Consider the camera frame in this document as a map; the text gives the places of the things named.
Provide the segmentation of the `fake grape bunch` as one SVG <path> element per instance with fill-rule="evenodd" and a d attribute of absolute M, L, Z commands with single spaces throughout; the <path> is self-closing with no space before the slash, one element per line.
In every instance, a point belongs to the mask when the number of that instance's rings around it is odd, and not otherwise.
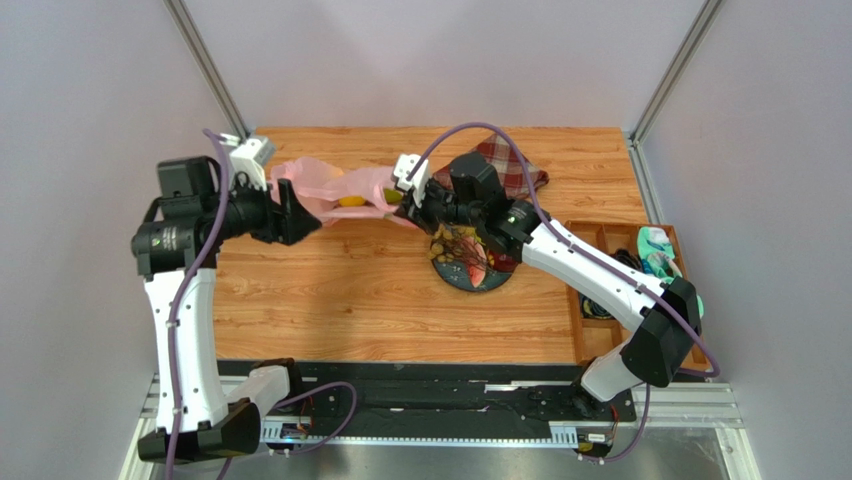
<path fill-rule="evenodd" d="M 493 266 L 492 256 L 470 226 L 440 226 L 432 235 L 427 256 L 429 260 L 439 263 L 459 262 L 482 271 Z"/>

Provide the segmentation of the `pink plastic bag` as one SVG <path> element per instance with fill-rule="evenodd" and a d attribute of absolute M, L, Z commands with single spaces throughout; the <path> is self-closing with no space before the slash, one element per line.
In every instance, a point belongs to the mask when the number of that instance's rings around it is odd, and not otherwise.
<path fill-rule="evenodd" d="M 301 157 L 274 166 L 270 171 L 273 190 L 277 181 L 292 181 L 301 204 L 325 226 L 340 220 L 388 220 L 413 228 L 410 222 L 397 218 L 399 204 L 389 205 L 383 198 L 384 189 L 395 189 L 391 166 L 343 169 L 313 157 Z M 346 196 L 361 196 L 367 204 L 342 208 L 338 200 Z"/>

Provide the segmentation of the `fake watermelon slice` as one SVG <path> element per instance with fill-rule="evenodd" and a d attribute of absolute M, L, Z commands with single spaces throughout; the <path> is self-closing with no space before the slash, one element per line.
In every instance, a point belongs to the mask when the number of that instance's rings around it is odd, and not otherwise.
<path fill-rule="evenodd" d="M 467 264 L 466 271 L 471 287 L 476 290 L 484 284 L 489 273 L 489 265 L 487 263 Z"/>

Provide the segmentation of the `red fake apple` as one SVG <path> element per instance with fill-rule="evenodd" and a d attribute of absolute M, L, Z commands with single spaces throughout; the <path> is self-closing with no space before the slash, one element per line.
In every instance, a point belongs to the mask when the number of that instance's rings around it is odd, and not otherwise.
<path fill-rule="evenodd" d="M 513 273 L 519 262 L 507 254 L 498 254 L 492 250 L 487 253 L 489 266 L 492 270 L 499 273 Z"/>

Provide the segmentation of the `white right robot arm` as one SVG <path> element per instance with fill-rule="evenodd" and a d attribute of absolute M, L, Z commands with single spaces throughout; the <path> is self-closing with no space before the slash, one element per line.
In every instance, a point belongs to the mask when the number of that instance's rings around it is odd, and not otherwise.
<path fill-rule="evenodd" d="M 427 159 L 400 155 L 391 174 L 403 195 L 398 216 L 428 233 L 471 226 L 488 249 L 563 281 L 630 331 L 585 368 L 577 381 L 582 395 L 604 402 L 641 383 L 663 388 L 672 382 L 700 335 L 692 283 L 630 268 L 532 202 L 509 198 L 496 169 L 477 152 L 453 160 L 450 174 L 453 186 L 447 189 L 432 177 Z"/>

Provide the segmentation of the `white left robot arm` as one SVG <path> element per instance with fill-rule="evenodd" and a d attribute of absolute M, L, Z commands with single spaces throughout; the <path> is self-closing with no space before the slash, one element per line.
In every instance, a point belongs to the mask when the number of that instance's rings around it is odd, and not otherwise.
<path fill-rule="evenodd" d="M 131 241 L 155 321 L 160 396 L 156 425 L 137 443 L 143 461 L 168 465 L 254 452 L 266 413 L 296 383 L 291 359 L 256 364 L 231 393 L 215 354 L 213 297 L 224 241 L 245 234 L 294 245 L 320 221 L 299 202 L 292 183 L 258 189 L 206 156 L 157 166 L 161 194 Z"/>

